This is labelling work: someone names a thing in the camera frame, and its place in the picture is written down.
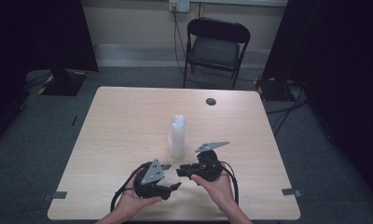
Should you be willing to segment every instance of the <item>small black object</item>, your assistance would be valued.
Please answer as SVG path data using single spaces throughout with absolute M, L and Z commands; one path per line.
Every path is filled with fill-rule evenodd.
M 216 104 L 216 100 L 213 99 L 213 98 L 208 98 L 208 99 L 206 100 L 206 104 L 207 104 L 207 105 L 215 105 L 215 104 Z
M 178 176 L 187 176 L 190 179 L 192 175 L 199 175 L 203 179 L 213 182 L 224 170 L 212 150 L 199 153 L 198 161 L 199 163 L 180 165 L 180 169 L 176 169 Z
M 170 198 L 172 191 L 175 191 L 178 189 L 178 187 L 180 187 L 181 182 L 171 185 L 170 187 L 158 185 L 158 182 L 160 180 L 143 185 L 141 182 L 143 180 L 145 173 L 148 171 L 148 168 L 144 168 L 139 173 L 137 173 L 134 179 L 134 191 L 136 192 L 137 196 L 141 198 L 152 198 L 159 196 L 163 200 L 168 200 Z

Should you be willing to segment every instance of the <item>table top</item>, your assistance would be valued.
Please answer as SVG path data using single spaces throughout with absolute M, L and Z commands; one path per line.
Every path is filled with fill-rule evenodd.
M 215 105 L 206 99 L 214 98 Z M 174 159 L 168 150 L 171 119 L 187 119 L 188 152 Z M 167 201 L 144 208 L 134 220 L 225 220 L 208 193 L 187 177 L 180 164 L 197 162 L 202 143 L 229 141 L 215 150 L 238 180 L 240 207 L 250 219 L 298 219 L 294 195 L 259 95 L 254 91 L 213 91 L 101 87 L 65 168 L 48 217 L 100 219 L 114 193 L 140 164 L 158 158 L 172 168 L 169 183 L 182 182 Z

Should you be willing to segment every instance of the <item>white wall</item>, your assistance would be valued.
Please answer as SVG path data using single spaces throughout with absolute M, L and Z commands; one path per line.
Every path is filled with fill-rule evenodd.
M 82 0 L 93 43 L 172 48 L 174 17 L 168 1 Z M 197 3 L 189 13 L 177 13 L 184 43 L 187 23 L 197 17 Z M 248 49 L 271 49 L 284 7 L 203 4 L 205 17 L 236 21 L 252 34 Z

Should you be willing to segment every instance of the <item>wall outlet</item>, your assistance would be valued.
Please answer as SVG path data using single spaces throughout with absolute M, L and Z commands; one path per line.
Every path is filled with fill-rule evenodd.
M 169 0 L 169 11 L 189 12 L 189 0 Z

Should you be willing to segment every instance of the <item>black chair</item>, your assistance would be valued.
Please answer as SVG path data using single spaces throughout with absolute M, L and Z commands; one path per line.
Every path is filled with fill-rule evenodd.
M 192 47 L 191 36 L 195 36 Z M 250 42 L 250 32 L 237 22 L 197 18 L 187 26 L 186 64 L 183 88 L 187 82 L 187 65 L 202 66 L 232 72 L 235 88 L 245 49 Z

